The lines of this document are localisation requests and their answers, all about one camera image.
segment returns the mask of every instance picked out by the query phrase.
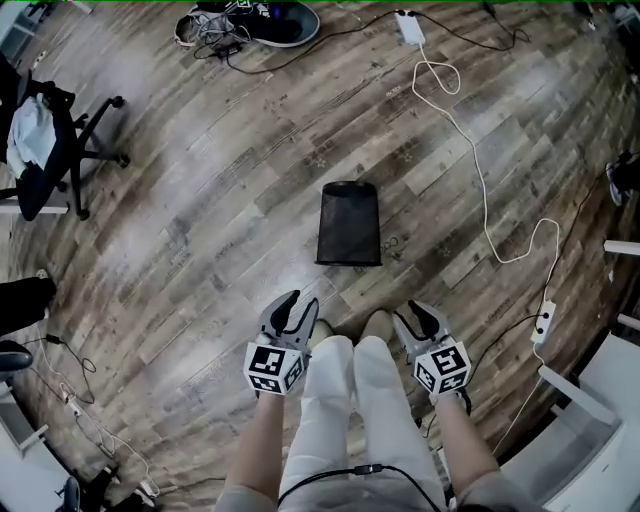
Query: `power adapter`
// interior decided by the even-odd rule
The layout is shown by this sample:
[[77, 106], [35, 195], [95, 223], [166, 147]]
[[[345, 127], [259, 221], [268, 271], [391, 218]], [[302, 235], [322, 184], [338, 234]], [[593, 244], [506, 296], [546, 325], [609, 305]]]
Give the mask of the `power adapter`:
[[418, 18], [413, 11], [405, 12], [402, 9], [398, 9], [395, 12], [396, 21], [400, 26], [400, 31], [404, 36], [404, 41], [407, 44], [423, 45], [425, 43], [424, 34], [418, 24]]

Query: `black cable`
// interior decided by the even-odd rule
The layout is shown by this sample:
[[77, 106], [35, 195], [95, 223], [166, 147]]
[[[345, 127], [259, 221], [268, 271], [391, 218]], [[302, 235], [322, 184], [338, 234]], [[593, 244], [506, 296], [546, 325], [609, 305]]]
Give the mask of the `black cable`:
[[[504, 48], [500, 48], [499, 46], [493, 46], [491, 44], [478, 43], [477, 41], [474, 41], [473, 39], [469, 39], [468, 37], [461, 36], [460, 34], [454, 32], [453, 30], [451, 30], [446, 25], [443, 25], [439, 21], [434, 20], [431, 16], [427, 16], [426, 14], [423, 14], [423, 13], [418, 12], [418, 11], [410, 11], [410, 12], [413, 12], [413, 13], [415, 13], [416, 16], [420, 16], [421, 18], [425, 18], [425, 19], [429, 20], [431, 23], [434, 23], [434, 24], [438, 25], [440, 28], [445, 29], [447, 32], [449, 32], [449, 34], [451, 34], [454, 37], [457, 37], [458, 39], [462, 39], [463, 41], [466, 41], [467, 43], [473, 44], [475, 46], [479, 46], [480, 48], [485, 48], [487, 50], [493, 50], [493, 51], [496, 51], [496, 52], [508, 52], [509, 50], [512, 50], [514, 48], [514, 46], [516, 45], [516, 41], [517, 40], [524, 41], [526, 43], [530, 43], [531, 42], [531, 38], [529, 37], [529, 34], [527, 34], [524, 30], [518, 28], [518, 29], [514, 30], [513, 32], [510, 32], [507, 28], [505, 28], [502, 25], [502, 23], [500, 23], [498, 21], [498, 19], [495, 16], [492, 16], [492, 18], [496, 21], [496, 23], [498, 23], [498, 25], [500, 25], [504, 30], [506, 30], [507, 33], [509, 33], [511, 35], [511, 37], [512, 37], [511, 44], [509, 46], [505, 46]], [[518, 38], [516, 36], [516, 32], [517, 31], [522, 32], [526, 36], [526, 39]]]
[[[273, 68], [262, 69], [262, 70], [258, 70], [258, 71], [248, 71], [246, 69], [238, 68], [238, 67], [234, 66], [233, 64], [231, 64], [231, 62], [229, 61], [229, 53], [226, 53], [226, 55], [225, 55], [226, 61], [227, 61], [227, 65], [231, 69], [233, 69], [235, 71], [239, 71], [240, 73], [243, 73], [245, 75], [260, 75], [262, 73], [272, 73], [274, 71], [278, 71], [278, 70], [288, 66], [289, 64], [293, 64], [297, 60], [300, 60], [301, 58], [303, 58], [304, 56], [309, 54], [316, 47], [318, 47], [320, 44], [324, 43], [327, 39], [329, 39], [331, 37], [347, 35], [347, 34], [354, 34], [356, 32], [362, 32], [363, 30], [365, 30], [365, 29], [369, 28], [371, 25], [373, 25], [375, 22], [380, 21], [381, 19], [389, 16], [390, 14], [395, 14], [396, 12], [399, 12], [399, 10], [387, 11], [384, 14], [369, 20], [367, 23], [365, 23], [363, 26], [361, 26], [359, 28], [355, 28], [355, 29], [351, 29], [351, 30], [341, 30], [339, 32], [332, 32], [330, 34], [327, 34], [326, 36], [320, 38], [318, 41], [316, 41], [311, 46], [309, 46], [309, 48], [307, 48], [302, 53], [296, 55], [294, 58], [288, 60], [284, 64], [280, 64], [280, 65], [275, 66]], [[494, 51], [498, 51], [498, 52], [508, 52], [509, 50], [511, 50], [515, 46], [516, 40], [524, 41], [524, 42], [527, 42], [527, 43], [531, 42], [531, 38], [529, 37], [529, 35], [524, 30], [518, 28], [518, 29], [514, 30], [513, 32], [511, 32], [504, 25], [502, 25], [502, 23], [500, 23], [497, 20], [497, 18], [495, 18], [495, 16], [493, 17], [494, 20], [503, 28], [503, 30], [505, 30], [507, 33], [509, 33], [512, 36], [511, 44], [509, 46], [507, 46], [507, 47], [500, 48], [498, 46], [493, 46], [493, 45], [490, 45], [490, 44], [479, 43], [477, 41], [474, 41], [473, 39], [469, 39], [468, 37], [465, 37], [465, 36], [462, 36], [462, 35], [458, 34], [457, 32], [455, 32], [455, 31], [451, 30], [450, 28], [448, 28], [446, 25], [443, 25], [439, 21], [436, 21], [431, 16], [427, 16], [426, 14], [423, 14], [423, 13], [418, 12], [418, 11], [409, 11], [409, 13], [413, 13], [416, 16], [420, 16], [422, 18], [425, 18], [425, 19], [431, 21], [432, 23], [435, 23], [439, 27], [441, 27], [444, 30], [446, 30], [447, 32], [449, 32], [449, 34], [451, 34], [452, 36], [457, 37], [458, 39], [462, 39], [463, 41], [466, 41], [467, 43], [473, 44], [475, 46], [479, 46], [480, 48], [485, 48], [487, 50], [494, 50]], [[518, 33], [524, 34], [524, 38], [517, 37], [516, 34], [518, 34]], [[211, 55], [208, 55], [206, 57], [197, 57], [197, 59], [198, 60], [205, 59], [205, 58], [208, 58], [208, 57], [213, 57], [214, 55], [218, 55], [219, 56], [218, 53], [211, 53]]]
[[57, 392], [55, 389], [53, 389], [53, 388], [52, 388], [52, 387], [47, 383], [47, 381], [46, 381], [46, 380], [44, 380], [44, 379], [42, 378], [42, 375], [40, 375], [40, 374], [39, 374], [36, 370], [34, 370], [33, 368], [29, 368], [29, 370], [30, 370], [30, 371], [32, 371], [33, 373], [35, 373], [35, 374], [37, 375], [37, 377], [42, 381], [42, 383], [43, 383], [45, 386], [47, 386], [47, 388], [49, 389], [49, 391], [51, 391], [54, 395], [56, 395], [56, 397], [58, 398], [58, 400], [60, 400], [63, 404], [64, 404], [64, 403], [66, 403], [66, 402], [64, 401], [64, 398], [62, 398], [62, 397], [58, 394], [58, 392]]
[[278, 507], [280, 507], [280, 505], [282, 504], [284, 499], [287, 496], [289, 496], [289, 494], [291, 494], [296, 489], [299, 489], [303, 485], [310, 484], [310, 483], [315, 482], [316, 480], [320, 480], [322, 478], [329, 478], [329, 477], [338, 476], [338, 475], [353, 475], [353, 474], [355, 474], [355, 470], [356, 470], [356, 468], [336, 469], [336, 470], [333, 470], [333, 471], [323, 471], [322, 473], [317, 473], [317, 474], [312, 475], [312, 476], [310, 476], [308, 478], [305, 478], [304, 480], [301, 480], [296, 485], [294, 485], [288, 491], [285, 491], [285, 493], [282, 496], [280, 496], [280, 498], [278, 498]]
[[504, 331], [502, 331], [500, 333], [500, 335], [494, 339], [491, 343], [489, 343], [486, 348], [484, 349], [484, 351], [482, 352], [482, 354], [480, 355], [480, 357], [478, 358], [478, 362], [476, 363], [475, 368], [473, 369], [473, 371], [471, 372], [471, 376], [469, 377], [469, 380], [467, 381], [467, 385], [469, 385], [469, 383], [471, 382], [471, 379], [473, 379], [473, 376], [476, 374], [476, 371], [478, 370], [478, 367], [480, 366], [480, 363], [482, 362], [482, 358], [487, 355], [487, 352], [489, 351], [489, 349], [491, 347], [493, 347], [496, 343], [498, 343], [498, 341], [500, 341], [500, 339], [507, 334], [509, 331], [511, 331], [512, 329], [515, 329], [516, 327], [518, 327], [520, 324], [522, 324], [523, 322], [526, 322], [527, 320], [530, 320], [532, 318], [537, 318], [539, 316], [542, 315], [529, 315], [529, 316], [525, 316], [524, 318], [521, 318], [520, 320], [518, 320], [515, 324], [507, 327]]
[[36, 341], [44, 341], [44, 340], [46, 340], [46, 338], [38, 338], [37, 340], [25, 341], [24, 343], [20, 343], [20, 345], [22, 345], [24, 347], [25, 345], [28, 345], [29, 343], [35, 343]]
[[407, 473], [406, 471], [403, 471], [400, 468], [397, 468], [395, 466], [382, 466], [382, 469], [389, 469], [390, 471], [395, 471], [396, 473], [400, 473], [401, 475], [403, 475], [407, 480], [409, 480], [409, 482], [411, 482], [413, 484], [413, 486], [418, 489], [418, 491], [420, 492], [420, 494], [422, 494], [422, 496], [424, 496], [424, 498], [429, 502], [429, 505], [431, 505], [431, 508], [433, 508], [433, 510], [435, 512], [440, 512], [440, 509], [436, 506], [436, 504], [431, 501], [431, 498], [429, 498], [429, 496], [427, 495], [426, 492], [424, 492], [422, 490], [422, 487], [420, 487], [418, 485], [418, 482], [416, 482], [411, 475], [409, 475], [409, 473]]
[[97, 371], [96, 365], [93, 364], [93, 361], [91, 361], [91, 359], [89, 359], [88, 357], [83, 357], [82, 359], [80, 359], [78, 354], [76, 354], [73, 351], [73, 349], [69, 346], [69, 344], [66, 341], [62, 341], [62, 344], [65, 347], [67, 347], [67, 350], [69, 352], [71, 352], [71, 355], [75, 358], [75, 360], [78, 361], [78, 363], [80, 363], [80, 366], [82, 367], [82, 376], [84, 377], [84, 382], [85, 382], [85, 384], [87, 386], [87, 392], [89, 393], [89, 400], [85, 400], [84, 398], [80, 398], [77, 395], [76, 395], [76, 398], [78, 400], [80, 400], [82, 403], [85, 403], [87, 405], [95, 404], [96, 403], [96, 397], [94, 396], [93, 391], [91, 390], [91, 386], [89, 385], [89, 379], [87, 378], [87, 372], [96, 373], [96, 371]]
[[527, 34], [521, 28], [516, 28], [515, 30], [511, 31], [507, 27], [505, 27], [502, 23], [500, 23], [500, 20], [498, 20], [498, 18], [496, 16], [492, 15], [491, 17], [500, 26], [500, 28], [502, 30], [504, 30], [507, 34], [509, 34], [513, 38], [512, 44], [514, 46], [515, 46], [516, 40], [522, 41], [523, 43], [530, 43], [531, 42], [531, 38], [529, 37], [529, 34]]
[[279, 69], [282, 69], [286, 66], [288, 66], [289, 64], [293, 64], [294, 62], [296, 62], [297, 60], [300, 60], [302, 57], [304, 57], [305, 55], [307, 55], [308, 53], [310, 53], [311, 51], [313, 51], [315, 48], [317, 48], [319, 45], [321, 45], [322, 43], [324, 43], [327, 39], [330, 39], [332, 37], [336, 37], [336, 36], [343, 36], [343, 35], [347, 35], [347, 34], [354, 34], [356, 32], [362, 32], [363, 30], [369, 28], [371, 25], [373, 25], [376, 21], [380, 21], [383, 18], [386, 18], [387, 16], [389, 16], [390, 14], [394, 14], [396, 11], [387, 11], [384, 14], [378, 16], [377, 18], [373, 18], [371, 20], [369, 20], [367, 23], [365, 23], [362, 27], [359, 28], [354, 28], [351, 30], [341, 30], [339, 32], [332, 32], [330, 34], [327, 34], [324, 37], [321, 37], [320, 39], [318, 39], [315, 43], [313, 43], [311, 46], [309, 46], [309, 48], [307, 48], [305, 51], [303, 51], [302, 53], [296, 55], [293, 59], [288, 60], [287, 62], [285, 62], [284, 64], [280, 64], [279, 66], [275, 66], [273, 68], [269, 68], [269, 69], [262, 69], [259, 71], [247, 71], [245, 69], [240, 69], [235, 67], [233, 64], [231, 64], [231, 62], [229, 62], [229, 54], [227, 53], [227, 65], [231, 68], [234, 69], [235, 71], [239, 71], [240, 73], [243, 73], [245, 75], [260, 75], [262, 73], [271, 73], [273, 71], [278, 71]]
[[434, 415], [433, 415], [433, 418], [431, 418], [431, 421], [429, 422], [429, 425], [427, 426], [427, 433], [426, 433], [425, 435], [423, 435], [423, 436], [422, 436], [422, 437], [424, 437], [425, 439], [426, 439], [427, 437], [429, 437], [429, 432], [431, 432], [431, 425], [433, 425], [433, 422], [435, 421], [435, 419], [436, 419], [436, 415], [434, 414]]
[[500, 333], [500, 335], [496, 339], [494, 339], [489, 345], [487, 345], [487, 347], [484, 349], [484, 351], [482, 352], [482, 354], [478, 358], [478, 362], [476, 363], [476, 366], [473, 369], [473, 372], [471, 373], [471, 376], [469, 377], [469, 380], [467, 381], [467, 384], [469, 382], [471, 382], [471, 379], [473, 379], [473, 376], [476, 374], [476, 371], [477, 371], [478, 367], [480, 366], [480, 363], [482, 362], [482, 358], [487, 354], [487, 352], [489, 351], [489, 349], [491, 347], [493, 347], [498, 341], [500, 341], [500, 338], [502, 338], [510, 330], [515, 329], [516, 327], [518, 327], [521, 323], [523, 323], [523, 322], [525, 322], [525, 321], [527, 321], [527, 320], [529, 320], [531, 318], [536, 318], [536, 317], [539, 317], [539, 316], [543, 316], [543, 315], [540, 314], [540, 310], [542, 309], [542, 305], [544, 304], [545, 292], [547, 291], [547, 288], [549, 287], [549, 283], [551, 283], [551, 279], [553, 278], [553, 274], [554, 274], [556, 268], [558, 267], [558, 263], [560, 262], [560, 259], [562, 258], [562, 255], [564, 254], [564, 250], [567, 247], [567, 243], [569, 242], [569, 239], [571, 238], [571, 233], [573, 233], [573, 228], [575, 227], [576, 222], [578, 221], [578, 217], [580, 216], [580, 212], [582, 211], [582, 207], [587, 202], [589, 197], [591, 197], [591, 194], [595, 190], [596, 185], [598, 184], [598, 181], [600, 181], [600, 178], [602, 178], [602, 176], [604, 176], [604, 175], [606, 175], [606, 170], [605, 170], [604, 173], [599, 173], [596, 176], [596, 178], [593, 180], [593, 183], [589, 187], [589, 190], [587, 191], [587, 194], [584, 196], [584, 198], [582, 199], [582, 201], [580, 201], [580, 204], [578, 205], [578, 209], [576, 211], [575, 216], [573, 217], [573, 220], [571, 221], [571, 226], [569, 227], [569, 231], [567, 232], [567, 236], [565, 236], [564, 242], [562, 243], [562, 247], [560, 248], [560, 251], [558, 253], [558, 259], [553, 264], [553, 267], [551, 268], [551, 271], [549, 272], [549, 278], [547, 279], [545, 285], [542, 287], [542, 298], [540, 299], [540, 305], [538, 306], [538, 309], [536, 310], [537, 311], [536, 314], [535, 315], [529, 315], [529, 316], [526, 316], [524, 318], [521, 318], [515, 324], [513, 324], [512, 326], [510, 326], [507, 329], [505, 329], [504, 331], [502, 331], [502, 333]]
[[289, 489], [282, 496], [280, 496], [280, 498], [278, 498], [278, 507], [280, 507], [284, 499], [287, 496], [289, 496], [289, 494], [291, 494], [293, 491], [295, 491], [296, 489], [299, 489], [304, 485], [315, 482], [316, 480], [321, 480], [323, 478], [329, 478], [329, 477], [338, 476], [338, 475], [358, 475], [358, 476], [371, 475], [373, 473], [380, 473], [383, 469], [395, 471], [396, 473], [400, 473], [401, 475], [403, 475], [407, 480], [409, 480], [415, 486], [416, 489], [418, 489], [420, 494], [424, 496], [424, 498], [429, 502], [429, 505], [431, 505], [431, 507], [433, 508], [434, 512], [440, 512], [440, 509], [436, 506], [436, 504], [433, 501], [431, 501], [431, 498], [429, 498], [427, 493], [422, 490], [422, 487], [420, 487], [418, 482], [416, 482], [411, 477], [411, 475], [409, 475], [406, 471], [403, 471], [402, 469], [397, 468], [395, 466], [383, 466], [382, 464], [365, 464], [362, 466], [355, 466], [350, 469], [336, 469], [334, 471], [324, 471], [322, 473], [317, 473], [315, 475], [312, 475], [298, 482], [291, 489]]

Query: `person's leg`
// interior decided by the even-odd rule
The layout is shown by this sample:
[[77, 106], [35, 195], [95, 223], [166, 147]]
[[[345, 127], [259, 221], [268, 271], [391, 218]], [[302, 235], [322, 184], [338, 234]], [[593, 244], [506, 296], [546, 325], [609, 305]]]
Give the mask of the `person's leg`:
[[[309, 476], [348, 464], [353, 343], [345, 336], [332, 334], [326, 323], [316, 323], [310, 340], [313, 351], [301, 400], [300, 426], [291, 443], [280, 494]], [[318, 338], [325, 337], [314, 346]]]
[[[444, 507], [442, 483], [429, 445], [411, 417], [400, 374], [387, 347], [392, 334], [390, 315], [376, 311], [354, 352], [356, 397], [365, 426], [369, 463], [406, 471], [436, 504]], [[400, 473], [390, 471], [384, 476], [404, 479]]]

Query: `white cable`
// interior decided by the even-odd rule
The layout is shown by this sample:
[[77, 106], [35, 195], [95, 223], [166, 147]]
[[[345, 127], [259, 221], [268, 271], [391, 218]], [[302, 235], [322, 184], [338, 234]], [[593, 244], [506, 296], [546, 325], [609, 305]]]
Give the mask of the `white cable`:
[[[47, 363], [47, 366], [49, 367], [49, 370], [58, 375], [64, 382], [61, 382], [59, 384], [60, 387], [60, 391], [62, 391], [63, 396], [65, 396], [65, 394], [69, 397], [70, 400], [73, 400], [74, 398], [76, 398], [78, 396], [78, 394], [76, 393], [75, 389], [73, 388], [73, 386], [69, 383], [69, 381], [67, 381], [67, 379], [65, 378], [65, 376], [63, 374], [61, 374], [60, 372], [56, 371], [53, 369], [53, 367], [51, 366], [51, 364], [49, 363], [49, 360], [47, 359], [47, 353], [44, 350], [44, 344], [42, 343], [42, 340], [40, 340], [40, 349], [42, 350], [42, 355], [44, 357], [44, 361], [45, 363]], [[142, 463], [144, 464], [145, 467], [145, 475], [146, 475], [146, 479], [153, 484], [153, 486], [156, 488], [155, 491], [152, 492], [152, 497], [156, 498], [160, 495], [160, 488], [158, 487], [158, 485], [154, 482], [153, 478], [151, 478], [151, 475], [149, 474], [149, 463], [147, 462], [147, 460], [140, 455], [136, 450], [134, 450], [131, 445], [129, 443], [127, 443], [124, 439], [118, 437], [115, 434], [112, 434], [111, 432], [109, 432], [100, 422], [94, 420], [87, 411], [84, 410], [83, 407], [81, 407], [78, 404], [78, 401], [75, 401], [75, 407], [81, 411], [82, 415], [86, 416], [87, 418], [89, 418], [89, 421], [91, 421], [91, 424], [93, 425], [93, 428], [95, 429], [95, 431], [98, 433], [98, 436], [100, 437], [100, 445], [102, 447], [104, 447], [105, 451], [107, 453], [109, 453], [110, 455], [114, 455], [116, 452], [116, 441], [122, 443], [123, 445], [125, 445], [127, 448], [129, 448], [129, 450], [131, 450], [131, 453], [133, 453], [133, 455], [135, 455], [138, 459], [140, 459], [142, 461]], [[111, 449], [107, 448], [107, 445], [104, 443], [104, 437], [102, 435], [102, 433], [100, 432], [102, 430], [102, 432], [104, 432], [105, 434], [107, 434], [107, 436], [111, 439]]]
[[[496, 251], [495, 246], [493, 245], [493, 242], [491, 240], [491, 236], [489, 235], [489, 229], [488, 229], [488, 225], [487, 225], [488, 224], [488, 216], [489, 216], [489, 208], [487, 206], [487, 186], [486, 186], [486, 184], [484, 182], [484, 177], [482, 176], [482, 170], [480, 169], [480, 163], [478, 162], [478, 151], [476, 149], [475, 143], [473, 142], [473, 140], [471, 140], [471, 137], [469, 137], [465, 132], [462, 131], [460, 126], [458, 126], [458, 123], [456, 122], [456, 120], [453, 118], [453, 116], [451, 114], [449, 114], [449, 112], [447, 112], [443, 108], [438, 107], [437, 105], [434, 105], [433, 103], [431, 103], [427, 98], [422, 96], [416, 90], [416, 79], [418, 77], [418, 68], [420, 67], [421, 64], [426, 64], [429, 67], [429, 69], [431, 70], [433, 75], [436, 77], [436, 80], [438, 81], [438, 84], [440, 85], [440, 88], [445, 93], [447, 93], [447, 94], [449, 94], [451, 96], [457, 94], [460, 91], [460, 87], [462, 86], [462, 80], [460, 78], [460, 73], [451, 64], [447, 64], [447, 63], [444, 63], [444, 62], [434, 62], [434, 61], [430, 61], [429, 59], [427, 59], [427, 56], [424, 53], [424, 48], [422, 47], [422, 45], [420, 45], [420, 53], [422, 54], [422, 57], [423, 57], [424, 60], [416, 63], [416, 65], [413, 68], [413, 81], [411, 83], [411, 90], [413, 91], [413, 93], [418, 98], [420, 98], [422, 101], [424, 101], [427, 105], [429, 105], [431, 108], [437, 110], [442, 115], [444, 115], [449, 121], [451, 121], [453, 126], [460, 133], [460, 135], [462, 135], [467, 140], [467, 142], [469, 142], [469, 144], [471, 145], [471, 149], [473, 150], [473, 160], [474, 160], [475, 165], [476, 165], [476, 170], [478, 171], [478, 177], [480, 178], [480, 184], [482, 185], [482, 203], [483, 203], [483, 206], [484, 206], [484, 234], [487, 237], [487, 241], [489, 242], [489, 246], [491, 247], [491, 250], [493, 251], [493, 254], [496, 257], [496, 259], [500, 263], [506, 264], [506, 263], [513, 263], [514, 261], [518, 261], [518, 260], [526, 258], [527, 256], [529, 256], [529, 254], [531, 254], [531, 249], [533, 248], [533, 239], [536, 236], [536, 232], [538, 231], [538, 228], [540, 227], [540, 224], [542, 224], [543, 222], [550, 222], [551, 224], [555, 225], [555, 227], [556, 227], [556, 255], [555, 255], [555, 259], [553, 261], [553, 264], [551, 265], [551, 268], [549, 270], [549, 274], [547, 275], [547, 280], [545, 282], [545, 287], [544, 287], [544, 292], [543, 292], [543, 300], [546, 300], [547, 299], [547, 285], [549, 284], [549, 280], [551, 279], [551, 273], [553, 272], [553, 268], [555, 267], [556, 262], [558, 261], [558, 258], [560, 257], [560, 225], [553, 219], [548, 219], [546, 217], [540, 219], [538, 221], [538, 223], [536, 224], [536, 227], [534, 228], [533, 233], [531, 234], [531, 240], [529, 241], [529, 249], [527, 250], [526, 253], [521, 254], [520, 256], [516, 256], [514, 258], [511, 258], [511, 259], [506, 259], [506, 260], [503, 260], [500, 257], [500, 255]], [[446, 67], [452, 69], [453, 71], [455, 71], [456, 76], [458, 77], [458, 87], [455, 89], [455, 91], [449, 91], [443, 85], [442, 81], [440, 80], [440, 77], [438, 76], [438, 74], [433, 69], [433, 66], [446, 66]]]
[[520, 415], [522, 414], [522, 411], [524, 411], [524, 408], [527, 406], [527, 404], [529, 403], [529, 400], [531, 400], [531, 397], [533, 396], [533, 394], [536, 392], [536, 389], [538, 389], [538, 386], [540, 385], [540, 383], [542, 382], [542, 377], [540, 377], [538, 379], [538, 382], [536, 382], [536, 385], [534, 386], [534, 388], [531, 390], [531, 393], [529, 393], [529, 396], [527, 397], [527, 399], [524, 401], [524, 403], [522, 404], [522, 407], [520, 407], [520, 410], [518, 411], [518, 414], [516, 414], [516, 417], [513, 419], [513, 421], [511, 422], [511, 425], [509, 425], [509, 428], [507, 429], [507, 431], [505, 432], [505, 434], [502, 436], [502, 438], [500, 439], [500, 441], [498, 441], [498, 444], [496, 445], [496, 447], [493, 449], [493, 453], [496, 453], [498, 451], [498, 448], [500, 447], [500, 445], [502, 444], [502, 441], [505, 440], [505, 438], [509, 435], [509, 432], [511, 432], [511, 429], [513, 428], [513, 426], [516, 424], [516, 421], [518, 421], [518, 418], [520, 417]]

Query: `forearm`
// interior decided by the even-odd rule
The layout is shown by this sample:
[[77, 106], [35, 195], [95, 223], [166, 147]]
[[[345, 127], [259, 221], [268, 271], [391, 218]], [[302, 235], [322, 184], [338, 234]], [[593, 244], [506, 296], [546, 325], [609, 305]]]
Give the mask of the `forearm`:
[[455, 395], [438, 397], [435, 408], [456, 494], [464, 492], [478, 478], [500, 470], [491, 450]]
[[278, 502], [282, 477], [284, 396], [262, 393], [225, 486], [244, 485]]

